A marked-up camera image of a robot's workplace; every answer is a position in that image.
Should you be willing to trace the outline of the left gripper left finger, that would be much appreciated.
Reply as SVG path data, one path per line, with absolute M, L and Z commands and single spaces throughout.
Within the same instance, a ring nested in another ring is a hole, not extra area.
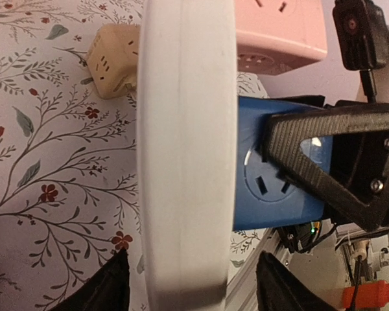
M 54 311 L 125 311 L 130 305 L 128 253 L 119 251 Z

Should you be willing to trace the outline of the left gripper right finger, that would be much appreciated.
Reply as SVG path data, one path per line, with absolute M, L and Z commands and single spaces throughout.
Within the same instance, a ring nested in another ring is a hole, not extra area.
M 259 310 L 334 310 L 302 284 L 271 253 L 260 254 L 256 279 Z

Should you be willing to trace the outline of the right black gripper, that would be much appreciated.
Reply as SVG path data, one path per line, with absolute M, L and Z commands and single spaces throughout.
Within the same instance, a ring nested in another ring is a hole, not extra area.
M 330 167 L 304 154 L 302 142 L 327 139 Z M 366 232 L 389 227 L 389 104 L 353 104 L 269 118 L 263 156 L 293 184 L 322 200 L 324 214 Z

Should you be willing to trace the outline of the dark blue cube socket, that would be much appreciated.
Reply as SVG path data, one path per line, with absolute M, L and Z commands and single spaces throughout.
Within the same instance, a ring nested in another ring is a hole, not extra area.
M 286 100 L 239 97 L 234 230 L 304 224 L 323 216 L 322 201 L 289 183 L 280 168 L 261 155 L 261 140 L 272 115 L 313 109 Z

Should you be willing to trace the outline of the pink cube socket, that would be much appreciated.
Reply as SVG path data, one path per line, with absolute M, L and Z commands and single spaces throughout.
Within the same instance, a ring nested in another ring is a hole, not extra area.
M 235 2 L 238 70 L 280 75 L 327 56 L 320 0 Z

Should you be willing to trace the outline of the white power strip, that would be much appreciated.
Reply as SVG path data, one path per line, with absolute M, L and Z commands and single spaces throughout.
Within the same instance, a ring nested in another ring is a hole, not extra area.
M 137 176 L 151 310 L 223 310 L 235 204 L 233 1 L 147 1 Z

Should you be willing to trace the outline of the beige cube socket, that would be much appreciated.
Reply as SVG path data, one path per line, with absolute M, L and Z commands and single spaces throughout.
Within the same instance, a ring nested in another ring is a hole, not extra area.
M 96 33 L 86 63 L 100 98 L 136 90 L 140 26 L 106 24 Z

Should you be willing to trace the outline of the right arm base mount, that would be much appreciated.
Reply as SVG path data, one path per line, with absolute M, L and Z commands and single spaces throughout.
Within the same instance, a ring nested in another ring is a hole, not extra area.
M 337 228 L 337 224 L 322 235 L 324 223 L 322 221 L 308 222 L 300 225 L 277 227 L 276 231 L 282 245 L 290 253 L 309 253 L 318 244 L 329 238 Z

